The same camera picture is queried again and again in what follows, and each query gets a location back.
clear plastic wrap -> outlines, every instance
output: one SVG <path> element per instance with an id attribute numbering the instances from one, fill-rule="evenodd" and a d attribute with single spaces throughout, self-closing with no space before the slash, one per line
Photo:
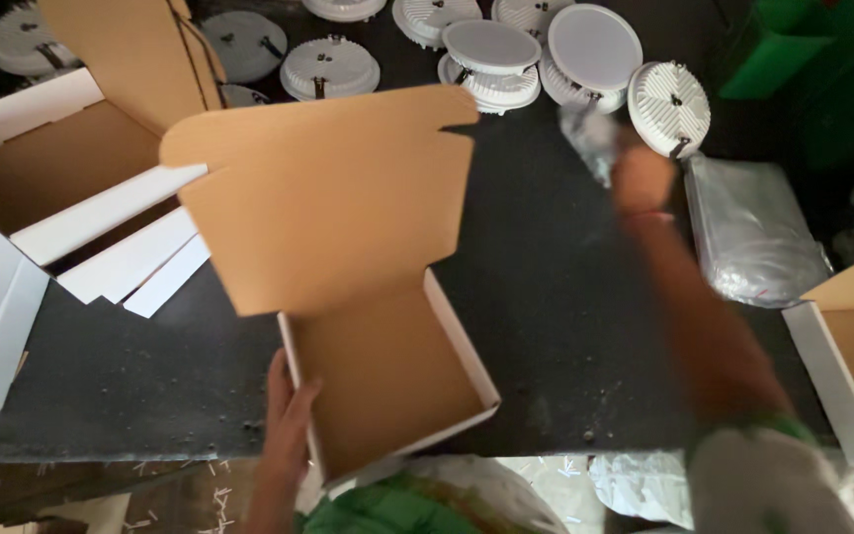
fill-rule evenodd
<path id="1" fill-rule="evenodd" d="M 559 129 L 595 180 L 607 189 L 611 187 L 611 167 L 618 157 L 615 139 L 619 126 L 610 115 L 595 110 L 594 103 L 563 105 L 559 108 Z"/>
<path id="2" fill-rule="evenodd" d="M 696 154 L 686 170 L 700 268 L 718 294 L 785 308 L 832 275 L 778 165 Z"/>

dark work surface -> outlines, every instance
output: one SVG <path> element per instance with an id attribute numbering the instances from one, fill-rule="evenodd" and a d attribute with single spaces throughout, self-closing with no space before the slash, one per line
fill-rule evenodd
<path id="1" fill-rule="evenodd" d="M 724 31 L 709 0 L 614 1 L 647 60 L 699 70 Z M 436 82 L 439 53 L 394 26 L 387 6 L 368 24 L 338 25 L 301 4 L 222 0 L 267 14 L 291 45 L 346 35 L 382 67 L 380 89 Z M 278 74 L 251 87 L 290 101 Z M 488 422 L 436 450 L 481 455 L 673 448 L 694 425 L 668 365 L 639 258 L 606 191 L 556 126 L 546 94 L 504 117 L 484 115 L 459 249 L 434 270 L 492 374 L 503 404 Z M 767 109 L 715 103 L 705 151 L 772 158 L 781 145 Z M 737 306 L 772 355 L 800 415 L 832 442 L 822 407 L 777 311 Z M 0 461 L 230 457 L 257 454 L 265 370 L 280 345 L 275 318 L 237 318 L 209 263 L 152 318 L 104 300 L 83 306 L 54 282 L 30 352 L 0 413 Z M 583 438 L 592 431 L 595 439 Z"/>

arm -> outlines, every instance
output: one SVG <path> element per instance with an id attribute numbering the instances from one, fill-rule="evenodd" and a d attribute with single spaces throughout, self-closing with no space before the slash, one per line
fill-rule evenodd
<path id="1" fill-rule="evenodd" d="M 648 263 L 697 418 L 715 423 L 753 413 L 793 414 L 750 328 L 707 285 L 670 216 L 659 212 L 677 169 L 635 140 L 633 130 L 622 137 L 612 198 L 625 232 Z"/>
<path id="2" fill-rule="evenodd" d="M 291 534 L 295 497 L 307 470 L 307 431 L 311 404 L 321 391 L 313 381 L 294 391 L 279 349 L 268 368 L 266 442 L 255 471 L 255 488 L 246 516 L 246 534 Z"/>

metal clip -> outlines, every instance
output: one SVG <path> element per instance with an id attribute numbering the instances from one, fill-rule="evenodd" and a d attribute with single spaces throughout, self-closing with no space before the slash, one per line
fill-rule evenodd
<path id="1" fill-rule="evenodd" d="M 675 146 L 674 150 L 671 151 L 671 159 L 675 161 L 678 159 L 678 156 L 681 155 L 681 151 L 684 147 L 691 142 L 691 138 L 681 136 L 678 138 L 678 141 L 678 146 Z"/>
<path id="2" fill-rule="evenodd" d="M 327 80 L 321 76 L 315 76 L 312 81 L 315 82 L 315 100 L 325 99 L 325 82 Z"/>
<path id="3" fill-rule="evenodd" d="M 454 85 L 462 86 L 463 83 L 467 81 L 467 76 L 473 76 L 473 71 L 468 69 L 467 67 L 463 67 L 460 70 L 460 74 L 457 75 L 457 79 L 454 80 Z"/>
<path id="4" fill-rule="evenodd" d="M 282 59 L 282 56 L 284 56 L 282 51 L 276 48 L 275 44 L 268 40 L 268 35 L 263 37 L 262 41 L 259 41 L 259 46 L 264 46 L 268 50 L 268 53 L 275 56 L 275 59 Z"/>
<path id="5" fill-rule="evenodd" d="M 65 68 L 65 64 L 62 63 L 62 58 L 55 55 L 55 52 L 51 51 L 51 45 L 56 45 L 57 43 L 41 43 L 36 46 L 35 49 L 38 50 L 41 55 L 44 56 L 45 59 L 51 63 L 52 67 L 55 67 L 55 70 Z"/>

person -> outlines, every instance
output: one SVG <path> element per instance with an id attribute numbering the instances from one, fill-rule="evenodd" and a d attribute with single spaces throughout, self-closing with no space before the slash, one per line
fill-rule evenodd
<path id="1" fill-rule="evenodd" d="M 747 324 L 701 277 L 665 213 L 676 166 L 631 128 L 619 135 L 611 198 L 647 262 L 674 364 L 702 437 L 686 453 L 694 529 L 702 533 L 854 532 L 833 491 L 834 473 L 796 419 L 772 364 Z M 305 434 L 323 385 L 297 392 L 282 350 L 268 372 L 267 439 L 247 534 L 567 532 L 532 488 L 493 460 L 447 456 L 323 500 L 295 525 L 306 473 Z"/>

